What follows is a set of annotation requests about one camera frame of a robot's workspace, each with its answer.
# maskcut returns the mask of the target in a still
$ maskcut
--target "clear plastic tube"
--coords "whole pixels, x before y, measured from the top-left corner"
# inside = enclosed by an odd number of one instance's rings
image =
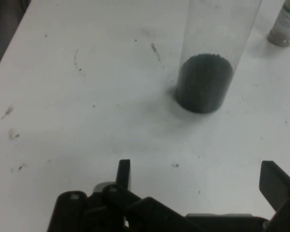
[[[176,99],[196,113],[223,103],[261,0],[189,0]]]

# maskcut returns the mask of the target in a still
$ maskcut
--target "black plastic part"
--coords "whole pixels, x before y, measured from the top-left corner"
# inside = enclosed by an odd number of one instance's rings
[[[290,197],[290,177],[273,161],[263,161],[259,189],[277,211]]]
[[[290,232],[290,198],[277,211],[265,232]]]
[[[220,55],[193,56],[180,69],[176,100],[194,113],[213,112],[223,104],[232,78],[231,64]]]
[[[290,232],[290,177],[274,162],[262,163],[260,177],[260,190],[276,210],[271,221],[250,215],[183,217],[128,191],[129,176],[130,161],[121,160],[116,184],[102,192],[61,194],[48,232]]]
[[[130,160],[122,159],[121,161],[119,161],[116,176],[116,184],[125,189],[129,189],[129,182],[130,182]]]
[[[148,197],[142,200],[121,186],[108,186],[103,190],[103,195],[106,201],[125,213],[129,225],[137,231],[204,232],[200,226],[155,199]]]
[[[206,232],[263,232],[268,220],[253,216],[187,216]]]
[[[78,232],[87,196],[74,191],[61,194],[48,227],[48,232]]]

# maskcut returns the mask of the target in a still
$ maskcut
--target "screw hole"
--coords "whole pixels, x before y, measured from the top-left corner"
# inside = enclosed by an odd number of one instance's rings
[[[116,193],[116,192],[118,192],[118,189],[115,186],[111,186],[109,189],[109,192]]]
[[[72,193],[71,196],[70,196],[70,199],[71,200],[78,200],[79,199],[79,195],[75,194],[75,193]]]

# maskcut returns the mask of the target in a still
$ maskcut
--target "dark granular material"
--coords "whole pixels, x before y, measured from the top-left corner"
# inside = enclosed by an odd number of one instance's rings
[[[195,113],[210,113],[223,103],[233,77],[231,64],[220,55],[190,57],[181,67],[176,100]]]

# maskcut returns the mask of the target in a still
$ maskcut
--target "metal screw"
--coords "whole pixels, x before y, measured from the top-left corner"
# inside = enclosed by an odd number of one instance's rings
[[[71,196],[70,196],[70,199],[71,200],[78,200],[79,199],[79,195],[75,194],[75,193],[72,193]]]
[[[268,222],[268,221],[265,221],[265,222],[262,224],[262,227],[263,227],[264,230],[265,230],[268,226],[269,226],[269,222]]]
[[[110,189],[109,189],[109,192],[110,193],[116,193],[116,192],[118,192],[118,189],[115,186],[111,186]]]

